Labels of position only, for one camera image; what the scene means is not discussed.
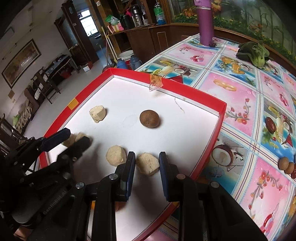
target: orange sticker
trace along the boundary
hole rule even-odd
[[[151,74],[150,75],[149,91],[154,91],[154,90],[161,88],[161,87],[163,87],[161,77],[156,74]]]

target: window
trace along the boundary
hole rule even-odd
[[[94,20],[91,16],[91,13],[89,10],[85,10],[78,14],[78,17],[80,19],[80,22],[87,34],[87,36],[91,36],[92,34],[95,34],[98,32],[98,29],[96,28],[96,25],[94,23]]]

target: black kettle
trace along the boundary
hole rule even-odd
[[[121,16],[119,21],[121,23],[121,26],[124,28],[124,30],[128,30],[135,27],[129,15]]]

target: patterned tablecloth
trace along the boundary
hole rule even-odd
[[[218,140],[198,181],[219,182],[268,240],[276,240],[296,210],[296,182],[277,166],[283,156],[294,162],[296,78],[273,61],[258,69],[237,59],[237,43],[218,38],[215,43],[216,47],[203,46],[197,34],[138,71],[189,85],[227,103]],[[267,117],[276,127],[273,134],[265,124]],[[174,215],[147,238],[177,239]]]

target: plant mural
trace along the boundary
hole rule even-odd
[[[293,48],[295,42],[285,30],[283,22],[262,0],[211,0],[214,26],[230,29],[265,44],[296,64]],[[193,1],[178,1],[179,10],[174,8],[174,22],[198,23]]]

